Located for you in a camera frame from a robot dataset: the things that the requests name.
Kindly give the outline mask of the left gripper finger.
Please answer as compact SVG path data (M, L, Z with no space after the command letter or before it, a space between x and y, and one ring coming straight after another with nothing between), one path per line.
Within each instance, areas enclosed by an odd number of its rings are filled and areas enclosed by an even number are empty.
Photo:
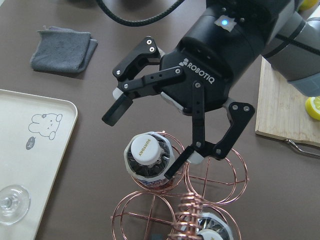
M238 140L255 113L249 103L228 99L227 110L230 127L218 143L205 140L205 88L195 81L192 86L192 144L185 148L164 176L171 179L185 162L199 164L206 157L224 159Z

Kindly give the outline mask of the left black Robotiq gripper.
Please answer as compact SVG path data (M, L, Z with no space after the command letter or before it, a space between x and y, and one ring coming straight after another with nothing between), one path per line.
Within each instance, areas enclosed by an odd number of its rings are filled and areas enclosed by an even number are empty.
M112 93L115 102L102 121L114 126L134 99L162 90L189 116L195 81L204 84L205 110L220 108L230 88L294 12L292 0L207 1L204 13L172 52L162 57L155 40L146 36L117 64L112 71L118 81ZM144 67L159 64L158 72L136 78Z

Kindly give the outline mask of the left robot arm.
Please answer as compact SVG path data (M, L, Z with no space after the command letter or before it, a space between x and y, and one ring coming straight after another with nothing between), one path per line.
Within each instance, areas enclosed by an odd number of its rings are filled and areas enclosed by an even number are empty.
M307 97L320 94L320 16L303 19L300 0L208 0L170 53L144 38L114 69L115 103L102 117L113 126L134 99L162 95L192 117L192 144L165 172L186 162L225 158L255 110L229 91L263 56Z

